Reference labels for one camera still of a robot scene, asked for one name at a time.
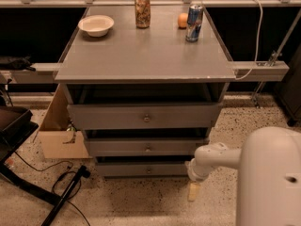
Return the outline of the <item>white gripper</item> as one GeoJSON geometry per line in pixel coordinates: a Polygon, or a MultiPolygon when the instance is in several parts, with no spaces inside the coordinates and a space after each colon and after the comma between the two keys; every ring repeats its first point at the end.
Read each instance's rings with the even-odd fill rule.
{"type": "Polygon", "coordinates": [[[194,202],[200,191],[200,183],[202,183],[208,178],[210,174],[210,168],[207,166],[199,165],[195,158],[193,158],[190,161],[186,161],[185,166],[187,169],[187,175],[189,179],[193,181],[190,182],[188,185],[187,199],[190,202],[194,202]]]}

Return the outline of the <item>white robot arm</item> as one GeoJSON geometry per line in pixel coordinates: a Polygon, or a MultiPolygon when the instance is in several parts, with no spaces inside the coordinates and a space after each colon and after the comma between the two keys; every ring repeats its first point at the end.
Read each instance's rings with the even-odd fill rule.
{"type": "Polygon", "coordinates": [[[301,226],[301,133],[281,127],[252,132],[240,149],[196,149],[186,162],[201,183],[218,167],[238,171],[236,226],[301,226]]]}

